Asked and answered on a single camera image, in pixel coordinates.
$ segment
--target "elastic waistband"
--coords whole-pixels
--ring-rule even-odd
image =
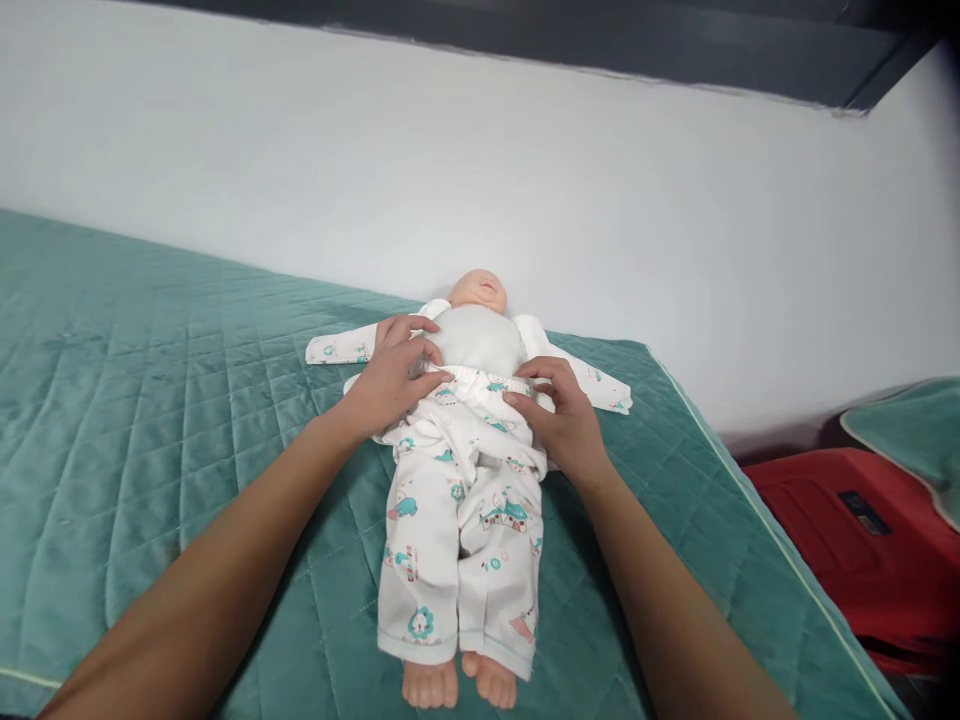
[[[486,385],[487,390],[491,392],[518,392],[523,395],[530,395],[533,389],[533,381],[527,378],[508,378],[476,368],[464,367],[463,365],[444,365],[438,368],[433,363],[429,363],[427,371],[433,370],[446,370],[453,375],[457,382]]]

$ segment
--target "white wall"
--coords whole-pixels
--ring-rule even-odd
[[[960,370],[960,114],[866,118],[91,0],[0,5],[0,205],[649,343],[733,449]]]

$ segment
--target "sticker label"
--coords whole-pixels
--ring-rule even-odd
[[[847,509],[853,513],[853,516],[871,535],[891,535],[893,533],[890,526],[883,521],[883,518],[877,515],[877,511],[873,509],[870,503],[863,499],[860,493],[849,490],[847,492],[837,493],[837,497],[843,501]]]

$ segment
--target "hand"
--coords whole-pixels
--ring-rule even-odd
[[[547,378],[553,382],[534,385],[556,405],[551,413],[520,393],[504,393],[503,399],[530,423],[550,459],[578,490],[604,476],[611,468],[600,434],[597,413],[577,384],[570,363],[562,358],[536,357],[520,366],[517,377]]]
[[[453,379],[443,371],[410,379],[410,368],[424,355],[434,365],[443,365],[436,345],[422,337],[410,338],[414,330],[440,332],[434,322],[419,315],[396,315],[377,325],[373,357],[337,404],[345,421],[364,438],[380,432],[441,383]]]

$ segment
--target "bed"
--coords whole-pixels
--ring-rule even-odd
[[[307,366],[312,336],[419,305],[0,212],[0,714],[38,712],[134,598],[339,399],[356,369]],[[551,340],[631,385],[629,416],[601,413],[617,467],[800,714],[908,717],[649,349]],[[389,449],[373,443],[347,463],[220,716],[417,714],[400,696],[400,664],[376,649],[391,474]],[[584,511],[561,475],[543,489],[543,632],[515,715],[652,717]],[[461,680],[457,716],[494,717]]]

